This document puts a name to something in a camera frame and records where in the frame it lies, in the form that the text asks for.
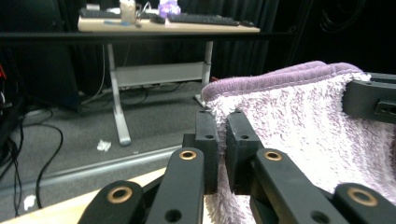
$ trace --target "black keyboard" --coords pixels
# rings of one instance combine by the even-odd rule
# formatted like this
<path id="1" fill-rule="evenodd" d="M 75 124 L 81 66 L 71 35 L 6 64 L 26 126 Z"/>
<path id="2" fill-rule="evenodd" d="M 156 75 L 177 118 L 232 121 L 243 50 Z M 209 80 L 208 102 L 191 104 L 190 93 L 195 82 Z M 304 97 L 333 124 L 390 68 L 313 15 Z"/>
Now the black keyboard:
<path id="1" fill-rule="evenodd" d="M 167 18 L 170 22 L 229 25 L 229 26 L 239 25 L 238 21 L 235 21 L 232 18 L 221 17 L 221 16 L 181 14 L 181 15 L 168 15 Z"/>
<path id="2" fill-rule="evenodd" d="M 108 11 L 99 11 L 99 10 L 87 10 L 86 8 L 82 8 L 79 11 L 79 15 L 82 18 L 86 19 L 120 19 L 121 15 L 108 12 Z"/>

